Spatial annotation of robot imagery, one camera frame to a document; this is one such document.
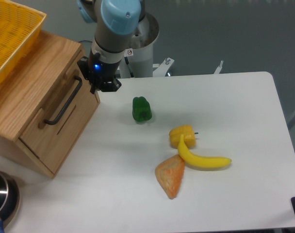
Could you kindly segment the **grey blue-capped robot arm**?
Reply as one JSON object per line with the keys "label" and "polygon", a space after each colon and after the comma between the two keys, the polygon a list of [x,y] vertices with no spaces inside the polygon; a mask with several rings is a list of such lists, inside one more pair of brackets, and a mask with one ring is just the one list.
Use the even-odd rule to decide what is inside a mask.
{"label": "grey blue-capped robot arm", "polygon": [[88,57],[77,64],[89,81],[90,92],[115,92],[121,87],[116,71],[131,38],[145,14],[143,0],[79,0],[77,5],[87,23],[97,24]]}

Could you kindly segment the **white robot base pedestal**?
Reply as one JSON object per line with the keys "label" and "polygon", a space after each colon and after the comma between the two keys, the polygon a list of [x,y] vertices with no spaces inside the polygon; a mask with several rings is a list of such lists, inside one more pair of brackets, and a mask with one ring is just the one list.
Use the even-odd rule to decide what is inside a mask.
{"label": "white robot base pedestal", "polygon": [[146,12],[139,22],[124,58],[119,65],[120,78],[153,76],[153,44],[159,36],[157,19]]}

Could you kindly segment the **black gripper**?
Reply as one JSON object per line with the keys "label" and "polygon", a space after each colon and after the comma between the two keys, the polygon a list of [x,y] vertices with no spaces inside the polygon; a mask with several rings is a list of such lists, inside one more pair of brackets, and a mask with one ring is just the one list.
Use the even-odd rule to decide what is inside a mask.
{"label": "black gripper", "polygon": [[96,93],[97,87],[101,92],[116,92],[122,83],[116,78],[116,71],[119,67],[121,58],[115,54],[109,53],[107,57],[101,55],[99,51],[93,53],[90,51],[89,57],[83,56],[77,62],[77,65],[83,77],[89,82],[92,94]]}

